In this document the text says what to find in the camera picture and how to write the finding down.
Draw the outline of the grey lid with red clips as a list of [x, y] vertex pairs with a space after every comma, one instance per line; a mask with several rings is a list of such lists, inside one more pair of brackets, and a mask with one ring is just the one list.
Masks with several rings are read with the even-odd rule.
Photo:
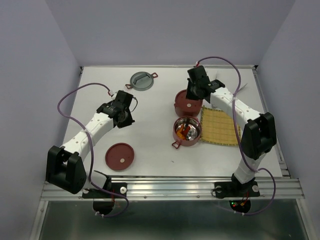
[[129, 84], [125, 84], [125, 87], [128, 90], [147, 91], [154, 85], [154, 79], [158, 77], [159, 75], [156, 72], [139, 71], [131, 76]]

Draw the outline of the red steel lunch bowl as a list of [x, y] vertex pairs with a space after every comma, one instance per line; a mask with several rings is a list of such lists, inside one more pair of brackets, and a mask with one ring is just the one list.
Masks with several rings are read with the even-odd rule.
[[202, 102], [200, 103], [183, 103], [183, 104], [177, 104], [174, 103], [174, 110], [175, 113], [179, 116], [179, 117], [183, 117], [183, 116], [191, 116], [191, 117], [196, 117], [198, 116], [198, 114], [201, 111], [202, 108]]

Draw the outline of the orange toy chicken wing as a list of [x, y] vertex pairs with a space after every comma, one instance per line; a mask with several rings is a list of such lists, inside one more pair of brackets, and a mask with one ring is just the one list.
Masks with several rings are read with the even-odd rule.
[[187, 135], [188, 135], [188, 130], [184, 130], [183, 128], [179, 128], [176, 132], [176, 135], [182, 139], [182, 140], [186, 140], [187, 139]]

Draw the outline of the red steel bowl with clips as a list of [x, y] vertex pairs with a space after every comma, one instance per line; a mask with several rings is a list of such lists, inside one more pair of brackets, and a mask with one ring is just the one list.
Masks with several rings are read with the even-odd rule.
[[[190, 131], [186, 136], [186, 140], [180, 139], [176, 135], [176, 131], [180, 128], [185, 129], [185, 125], [190, 125]], [[173, 124], [172, 136], [174, 142], [171, 144], [172, 147], [178, 149], [180, 146], [191, 147], [195, 145], [201, 137], [202, 126], [197, 117], [193, 116], [182, 116], [179, 117]]]

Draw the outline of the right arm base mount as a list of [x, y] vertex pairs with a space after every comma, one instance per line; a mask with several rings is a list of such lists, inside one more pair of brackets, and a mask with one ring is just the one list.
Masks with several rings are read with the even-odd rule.
[[259, 197], [260, 189], [256, 181], [244, 185], [237, 185], [231, 181], [220, 181], [214, 184], [211, 195], [217, 199], [230, 198], [231, 210], [236, 213], [247, 214], [252, 205], [250, 198]]

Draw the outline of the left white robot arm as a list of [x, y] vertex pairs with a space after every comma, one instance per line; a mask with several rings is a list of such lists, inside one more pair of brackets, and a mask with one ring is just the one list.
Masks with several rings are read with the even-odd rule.
[[135, 97], [123, 90], [117, 92], [115, 99], [97, 108], [90, 121], [62, 146], [52, 146], [47, 153], [45, 180], [71, 194], [77, 194], [89, 187], [93, 180], [93, 163], [85, 169], [84, 160], [91, 154], [98, 141], [114, 128], [132, 125], [130, 106]]

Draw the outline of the red toy drumstick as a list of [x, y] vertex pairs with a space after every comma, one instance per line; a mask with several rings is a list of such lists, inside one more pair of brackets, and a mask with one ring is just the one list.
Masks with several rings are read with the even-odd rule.
[[187, 136], [188, 133], [189, 133], [189, 131], [190, 131], [190, 129], [191, 129], [190, 125], [189, 125], [189, 124], [186, 124], [186, 125], [185, 125], [185, 128], [184, 128], [184, 130], [183, 130], [183, 135], [184, 135], [184, 136]]

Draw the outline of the yellow bamboo mat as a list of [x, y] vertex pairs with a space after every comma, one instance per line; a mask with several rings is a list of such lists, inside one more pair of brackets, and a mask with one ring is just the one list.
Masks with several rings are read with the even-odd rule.
[[229, 147], [238, 145], [233, 119], [222, 110], [203, 106], [200, 124], [203, 142]]

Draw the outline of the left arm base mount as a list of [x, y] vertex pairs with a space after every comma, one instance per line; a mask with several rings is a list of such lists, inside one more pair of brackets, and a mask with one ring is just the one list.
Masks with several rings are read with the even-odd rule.
[[110, 184], [108, 193], [100, 189], [88, 188], [82, 191], [82, 198], [93, 200], [92, 209], [96, 216], [111, 218], [123, 214], [129, 207], [127, 198], [128, 184], [114, 182]]

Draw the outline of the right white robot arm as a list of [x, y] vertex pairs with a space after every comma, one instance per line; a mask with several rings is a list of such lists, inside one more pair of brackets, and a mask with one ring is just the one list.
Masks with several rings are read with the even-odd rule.
[[212, 107], [232, 117], [233, 124], [242, 131], [242, 136], [236, 132], [236, 138], [240, 141], [241, 160], [230, 182], [231, 192], [242, 195], [254, 180], [263, 158], [277, 143], [274, 116], [250, 108], [237, 99], [221, 81], [211, 81], [202, 65], [189, 69], [187, 73], [186, 98], [206, 100]]

